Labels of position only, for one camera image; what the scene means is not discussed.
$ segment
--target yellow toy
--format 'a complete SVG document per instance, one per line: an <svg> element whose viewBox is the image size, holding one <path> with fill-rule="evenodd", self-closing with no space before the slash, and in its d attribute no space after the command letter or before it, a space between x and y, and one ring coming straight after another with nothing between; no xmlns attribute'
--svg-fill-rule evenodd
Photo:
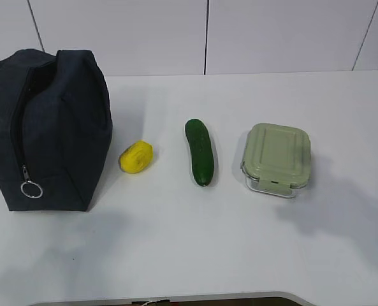
<svg viewBox="0 0 378 306"><path fill-rule="evenodd" d="M134 174L145 169L153 159L152 146L140 140L127 148L119 157L119 166L126 173Z"/></svg>

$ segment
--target white table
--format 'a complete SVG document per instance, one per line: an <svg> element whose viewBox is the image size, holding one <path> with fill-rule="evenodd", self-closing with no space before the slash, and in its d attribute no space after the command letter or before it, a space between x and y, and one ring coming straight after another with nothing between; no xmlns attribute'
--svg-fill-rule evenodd
<svg viewBox="0 0 378 306"><path fill-rule="evenodd" d="M8 212L0 193L0 305L259 296L378 305L378 71L108 86L113 143L91 212ZM191 178L190 118L214 138L211 187ZM310 135L312 180L293 200L244 186L245 136L258 122ZM118 155L140 139L154 145L153 164L122 173Z"/></svg>

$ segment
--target zipper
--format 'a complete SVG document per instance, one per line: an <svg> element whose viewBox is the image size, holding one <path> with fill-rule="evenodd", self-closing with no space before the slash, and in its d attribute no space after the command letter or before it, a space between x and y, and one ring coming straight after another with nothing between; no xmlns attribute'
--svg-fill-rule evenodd
<svg viewBox="0 0 378 306"><path fill-rule="evenodd" d="M13 144L13 149L15 151L17 165L19 168L20 175L22 177L23 183L20 185L20 190L22 194L27 196L28 198L38 199L43 196L43 188L35 182L33 182L30 178L29 171L27 170L27 165L25 161L25 154L23 148L23 116L24 110L26 107L27 102L32 98L32 76L34 74L34 69L30 69L27 73L23 90L20 93L18 98L18 102L16 105L16 109L13 113L13 120L10 129L10 136L11 142ZM35 188L38 189L36 195L31 195L25 190L26 185L33 185Z"/></svg>

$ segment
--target wall seam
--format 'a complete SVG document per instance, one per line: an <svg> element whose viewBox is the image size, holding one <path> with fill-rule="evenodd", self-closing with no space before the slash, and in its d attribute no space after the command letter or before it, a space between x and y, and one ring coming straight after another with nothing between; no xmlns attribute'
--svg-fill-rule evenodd
<svg viewBox="0 0 378 306"><path fill-rule="evenodd" d="M370 30L370 27L372 26L372 22L373 22L373 19L374 19L375 11L377 11L377 7L378 7L378 0L377 0L377 2L375 4L375 8L374 8L374 11L373 11L373 14L372 14L372 18L370 19L370 22L368 23L368 27L367 27L365 36L363 37L363 41L361 42L361 45L360 45L360 48L359 48L359 52L357 53L356 59L354 60L354 64L353 64L352 70L354 70L355 67L356 67L357 61L358 61L360 53L361 53L361 49L363 48L363 45L365 44L365 40L367 38L368 31Z"/></svg>
<svg viewBox="0 0 378 306"><path fill-rule="evenodd" d="M33 9L31 8L30 0L27 0L27 5L29 6L31 18L33 19L34 28L36 29L36 33L37 33L37 37L38 37L38 42L40 43L40 47L41 47L42 51L45 52L45 49L44 49L44 46L43 46L43 42L41 40L40 32L38 30L37 22L36 22L36 19L34 17Z"/></svg>

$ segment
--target zipper pull ring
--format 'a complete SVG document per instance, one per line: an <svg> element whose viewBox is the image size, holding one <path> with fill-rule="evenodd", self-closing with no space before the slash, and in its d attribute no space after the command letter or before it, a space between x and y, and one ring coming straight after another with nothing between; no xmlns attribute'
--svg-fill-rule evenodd
<svg viewBox="0 0 378 306"><path fill-rule="evenodd" d="M22 191L22 194L24 194L25 196L27 196L30 199L39 199L39 198L41 198L43 196L43 193L44 193L43 188L41 188L41 186L39 184L33 182L30 179L29 172L27 171L27 167L25 165L22 166L22 171L23 171L23 177L24 177L24 182L22 183L22 185L20 185L20 190ZM26 186L27 184L36 186L38 188L38 190L39 190L39 194L37 194L36 196L32 196L31 194L28 194L24 190L24 186Z"/></svg>

